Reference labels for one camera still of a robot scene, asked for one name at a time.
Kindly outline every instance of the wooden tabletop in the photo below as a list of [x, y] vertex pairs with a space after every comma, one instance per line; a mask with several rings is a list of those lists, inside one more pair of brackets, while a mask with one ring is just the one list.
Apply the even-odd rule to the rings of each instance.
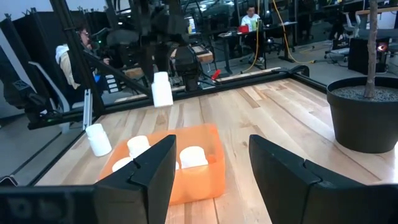
[[[113, 113], [98, 122], [112, 146], [139, 134], [217, 125], [226, 160], [225, 193], [169, 207], [166, 223], [271, 224], [251, 170], [250, 134], [364, 184], [397, 182], [398, 177], [395, 150], [363, 154], [338, 144], [326, 96], [290, 79], [180, 100], [168, 108]], [[95, 157], [84, 134], [38, 184], [93, 184], [109, 157]]]

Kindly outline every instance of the table leg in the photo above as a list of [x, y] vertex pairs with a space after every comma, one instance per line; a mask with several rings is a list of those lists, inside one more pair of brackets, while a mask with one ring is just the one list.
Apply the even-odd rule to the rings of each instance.
[[210, 44], [211, 53], [213, 54], [214, 69], [217, 70], [218, 68], [217, 68], [217, 61], [216, 61], [216, 51], [214, 50], [213, 38], [211, 35], [209, 36], [209, 44]]
[[279, 56], [279, 59], [293, 63], [294, 61], [289, 58], [289, 53], [288, 53], [288, 50], [289, 50], [289, 38], [287, 38], [286, 42], [285, 42], [285, 37], [286, 37], [286, 35], [284, 35], [282, 37], [282, 42], [284, 43], [284, 55], [283, 56]]
[[264, 58], [264, 69], [267, 69], [266, 48], [267, 48], [267, 42], [263, 43], [262, 45], [262, 57]]
[[296, 46], [297, 45], [297, 24], [294, 24], [292, 35], [293, 35], [293, 46]]
[[224, 59], [225, 59], [225, 70], [232, 75], [231, 68], [229, 67], [229, 50], [227, 38], [223, 38], [223, 47], [224, 47]]
[[361, 15], [359, 16], [359, 18], [361, 19], [361, 22], [359, 23], [359, 28], [360, 29], [366, 29], [366, 25], [368, 23], [368, 15]]

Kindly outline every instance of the red box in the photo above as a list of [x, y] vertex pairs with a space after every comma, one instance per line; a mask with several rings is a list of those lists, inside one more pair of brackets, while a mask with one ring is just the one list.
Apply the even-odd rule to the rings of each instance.
[[[225, 190], [225, 158], [217, 127], [214, 124], [203, 124], [189, 128], [159, 131], [147, 135], [149, 144], [153, 146], [169, 134], [177, 136], [176, 160], [180, 165], [180, 152], [189, 146], [202, 147], [209, 162], [205, 166], [175, 171], [170, 205], [221, 196]], [[112, 173], [112, 166], [115, 162], [129, 156], [127, 141], [128, 139], [115, 147], [98, 180]]]
[[244, 25], [244, 26], [239, 26], [238, 27], [238, 31], [239, 32], [241, 32], [241, 33], [247, 33], [247, 32], [249, 32], [249, 26], [248, 25]]

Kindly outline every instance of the black metal frame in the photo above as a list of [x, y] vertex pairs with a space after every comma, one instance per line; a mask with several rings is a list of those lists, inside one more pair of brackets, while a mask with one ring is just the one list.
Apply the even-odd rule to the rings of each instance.
[[[78, 37], [75, 33], [74, 27], [73, 27], [73, 22], [72, 18], [69, 15], [69, 10], [68, 6], [65, 2], [63, 1], [58, 1], [58, 0], [50, 0], [52, 3], [54, 12], [59, 16], [60, 21], [62, 23], [62, 27], [64, 28], [64, 32], [67, 35], [67, 44], [70, 48], [70, 51], [72, 55], [76, 58], [79, 59], [81, 63], [77, 65], [80, 73], [82, 74], [82, 78], [84, 83], [86, 83], [88, 88], [91, 88], [93, 91], [93, 103], [94, 103], [94, 112], [95, 116], [99, 117], [104, 114], [110, 114], [118, 111], [124, 111], [124, 110], [131, 110], [134, 108], [141, 108], [145, 106], [150, 106], [153, 105], [153, 100], [151, 97], [151, 91], [149, 88], [146, 88], [142, 86], [140, 83], [136, 82], [135, 80], [131, 80], [123, 72], [119, 71], [118, 69], [115, 69], [105, 63], [103, 63], [99, 58], [93, 54], [91, 54], [88, 51], [82, 50], [80, 41], [78, 40]], [[98, 94], [98, 91], [96, 89], [94, 79], [92, 77], [92, 74], [90, 72], [90, 69], [88, 68], [86, 60], [89, 60], [94, 66], [96, 66], [99, 69], [102, 69], [109, 74], [113, 74], [116, 78], [124, 81], [129, 87], [140, 91], [141, 93], [145, 94], [145, 97], [142, 98], [137, 98], [135, 100], [128, 100], [128, 101], [122, 101], [119, 103], [114, 103], [112, 105], [104, 105], [103, 101]], [[219, 91], [226, 91], [226, 90], [231, 90], [235, 88], [240, 88], [244, 86], [249, 86], [249, 85], [255, 85], [257, 83], [264, 83], [264, 82], [271, 82], [274, 80], [281, 80], [285, 78], [293, 78], [299, 82], [302, 82], [306, 85], [309, 85], [312, 88], [315, 88], [317, 90], [320, 90], [321, 92], [325, 92], [326, 86], [322, 83], [316, 82], [314, 80], [311, 80], [309, 78], [309, 72], [308, 68], [305, 67], [300, 67], [299, 69], [293, 69], [293, 70], [274, 70], [271, 72], [264, 72], [264, 73], [258, 73], [256, 75], [250, 75], [246, 77], [238, 77], [238, 78], [233, 78], [230, 80], [226, 81], [220, 81], [221, 85], [217, 85], [211, 88], [207, 88], [204, 90], [198, 90], [198, 91], [189, 91], [186, 92], [185, 90], [179, 90], [173, 92], [173, 98], [175, 101], [177, 100], [182, 100], [186, 98], [191, 98], [195, 96], [201, 96], [201, 95], [206, 95], [210, 93], [216, 93]], [[52, 120], [52, 121], [43, 121], [41, 123], [37, 124], [30, 124], [29, 128], [30, 129], [35, 129], [35, 128], [41, 128], [44, 126], [51, 126], [55, 124], [60, 124], [60, 123], [66, 123], [66, 122], [72, 122], [72, 121], [80, 121], [83, 117], [83, 112], [82, 111], [72, 111], [69, 113], [63, 114], [61, 119], [57, 120]]]

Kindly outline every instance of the black pole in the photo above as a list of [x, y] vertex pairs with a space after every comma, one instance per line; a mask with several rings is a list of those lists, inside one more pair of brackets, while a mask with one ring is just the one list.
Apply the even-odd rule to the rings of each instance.
[[83, 47], [76, 34], [76, 28], [73, 25], [72, 17], [66, 0], [50, 0], [52, 8], [60, 20], [63, 32], [67, 38], [67, 44], [70, 50], [70, 56], [76, 63], [78, 73], [80, 74], [86, 89], [91, 89], [93, 94], [93, 111], [96, 116], [101, 116], [105, 112], [104, 102], [101, 99], [98, 89], [95, 85], [93, 74], [83, 56]]
[[106, 17], [108, 18], [109, 25], [112, 29], [116, 30], [119, 28], [118, 17], [114, 10], [112, 0], [106, 0], [107, 8], [105, 9]]
[[[35, 21], [36, 23], [36, 33], [37, 35], [40, 36], [40, 38], [44, 41], [48, 40], [48, 36], [45, 32], [43, 23], [40, 19], [40, 16], [38, 15], [36, 8], [31, 8], [30, 9], [30, 16], [31, 18], [33, 18], [33, 21]], [[55, 52], [55, 49], [50, 49], [49, 45], [45, 44], [44, 48], [41, 49], [41, 51], [46, 52], [46, 55], [53, 55]], [[50, 66], [54, 69], [54, 71], [56, 71], [57, 69], [59, 69], [59, 66], [56, 66], [56, 63], [50, 63]], [[64, 81], [65, 77], [59, 77], [59, 76], [55, 76], [53, 78], [53, 81], [56, 83], [56, 85], [58, 86], [59, 89], [61, 89], [61, 91], [66, 91], [68, 83]]]
[[239, 12], [239, 2], [238, 0], [234, 0], [234, 7], [235, 7], [235, 11], [236, 11], [236, 15], [238, 15], [238, 25], [241, 25], [241, 12]]

